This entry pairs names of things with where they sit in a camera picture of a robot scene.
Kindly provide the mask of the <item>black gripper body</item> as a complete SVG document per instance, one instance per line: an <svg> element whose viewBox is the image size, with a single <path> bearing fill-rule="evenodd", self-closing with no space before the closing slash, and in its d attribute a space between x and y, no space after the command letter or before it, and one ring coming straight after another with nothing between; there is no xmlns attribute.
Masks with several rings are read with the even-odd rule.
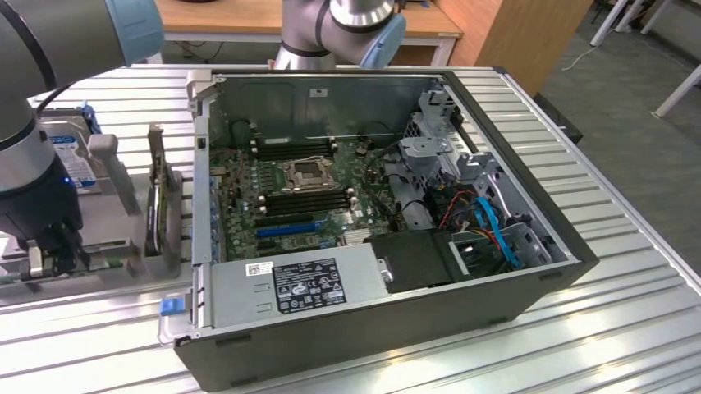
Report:
<svg viewBox="0 0 701 394"><path fill-rule="evenodd" d="M38 245L41 231L53 223L82 228L75 188L61 161L51 161L39 177L25 186L1 193L1 232L13 236L21 247Z"/></svg>

